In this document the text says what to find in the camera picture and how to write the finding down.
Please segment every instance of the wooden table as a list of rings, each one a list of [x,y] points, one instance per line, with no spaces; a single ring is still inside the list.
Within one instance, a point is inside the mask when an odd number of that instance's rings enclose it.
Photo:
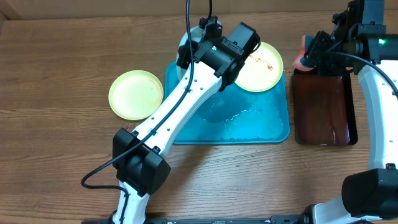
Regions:
[[[240,21],[282,55],[290,89],[300,38],[332,30],[332,12],[219,15],[228,35]],[[398,33],[398,11],[386,11]],[[108,104],[113,80],[147,70],[164,82],[185,32],[183,16],[6,21],[0,35],[0,222],[80,223],[107,218],[117,190],[88,190],[81,178],[111,158],[120,127]],[[352,76],[359,141],[350,147],[280,144],[173,146],[172,166],[147,212],[168,218],[268,217],[300,213],[340,194],[347,175],[367,169],[364,96]],[[92,184],[117,184],[112,167]]]

